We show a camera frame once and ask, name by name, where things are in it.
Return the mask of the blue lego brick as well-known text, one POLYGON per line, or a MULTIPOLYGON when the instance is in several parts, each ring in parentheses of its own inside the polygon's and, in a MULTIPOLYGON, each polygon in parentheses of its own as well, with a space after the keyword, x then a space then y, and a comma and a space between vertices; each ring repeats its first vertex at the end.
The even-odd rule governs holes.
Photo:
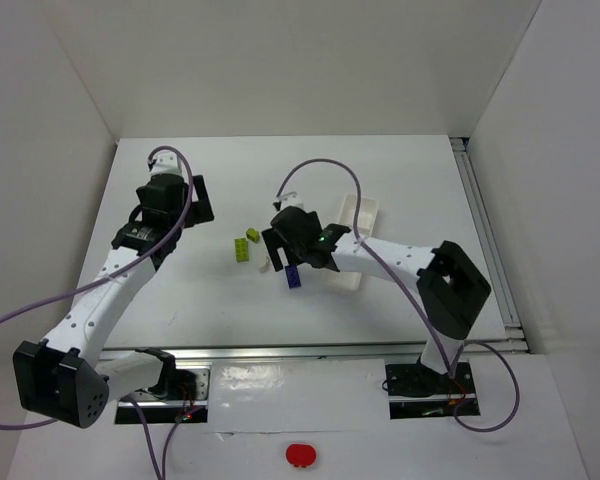
POLYGON ((284 272, 289 289, 300 288, 302 286, 296 265, 286 265, 284 267, 284 272))

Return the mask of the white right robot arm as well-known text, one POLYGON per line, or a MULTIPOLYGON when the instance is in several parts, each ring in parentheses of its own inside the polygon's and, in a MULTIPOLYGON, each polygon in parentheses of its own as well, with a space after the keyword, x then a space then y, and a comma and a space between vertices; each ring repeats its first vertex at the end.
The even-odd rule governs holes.
POLYGON ((491 285, 461 246, 401 245, 363 236, 341 224, 322 226, 315 212, 280 210, 262 232, 272 266, 360 273, 393 282, 407 296, 429 333, 420 364, 453 378, 465 341, 491 294, 491 285))

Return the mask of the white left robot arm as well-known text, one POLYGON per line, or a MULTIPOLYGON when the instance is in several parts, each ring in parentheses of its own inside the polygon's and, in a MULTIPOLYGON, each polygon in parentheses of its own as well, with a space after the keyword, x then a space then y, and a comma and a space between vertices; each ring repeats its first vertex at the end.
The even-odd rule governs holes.
POLYGON ((13 354, 21 406, 81 429, 106 405, 139 390, 166 397, 179 378, 173 355, 156 348, 101 363, 101 352, 136 295, 172 254, 185 229, 214 214, 204 178, 193 174, 173 147, 148 158, 149 180, 118 230, 93 285, 39 342, 24 341, 13 354))

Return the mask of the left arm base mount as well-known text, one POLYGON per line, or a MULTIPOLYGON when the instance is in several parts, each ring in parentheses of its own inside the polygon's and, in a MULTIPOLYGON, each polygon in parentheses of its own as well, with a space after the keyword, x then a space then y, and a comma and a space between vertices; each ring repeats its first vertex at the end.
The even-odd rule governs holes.
POLYGON ((203 424, 208 421, 209 367, 179 367, 176 380, 163 394, 136 390, 129 397, 138 404, 148 425, 203 424))

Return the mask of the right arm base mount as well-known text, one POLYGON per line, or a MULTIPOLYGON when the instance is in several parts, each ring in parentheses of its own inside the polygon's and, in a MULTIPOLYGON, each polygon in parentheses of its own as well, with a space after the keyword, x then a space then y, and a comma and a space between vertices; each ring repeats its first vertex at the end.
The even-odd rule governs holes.
POLYGON ((389 397, 391 420, 425 419, 480 414, 473 372, 460 362, 456 376, 429 372, 419 363, 387 364, 381 388, 389 397))

